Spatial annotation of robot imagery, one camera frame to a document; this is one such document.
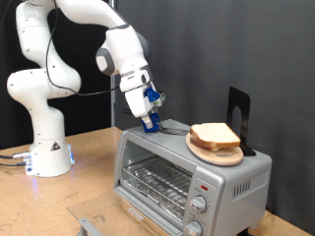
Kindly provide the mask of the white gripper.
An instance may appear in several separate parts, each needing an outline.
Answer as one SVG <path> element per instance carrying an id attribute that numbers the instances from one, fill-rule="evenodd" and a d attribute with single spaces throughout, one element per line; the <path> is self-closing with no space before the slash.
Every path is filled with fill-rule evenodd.
<path id="1" fill-rule="evenodd" d="M 153 105 L 144 96 L 144 92 L 149 88 L 152 80 L 152 73 L 147 68 L 128 69 L 120 72 L 120 90 L 125 94 L 126 101 L 135 117 L 142 117 L 142 121 L 147 129 L 153 127 L 153 122 L 148 115 Z"/>

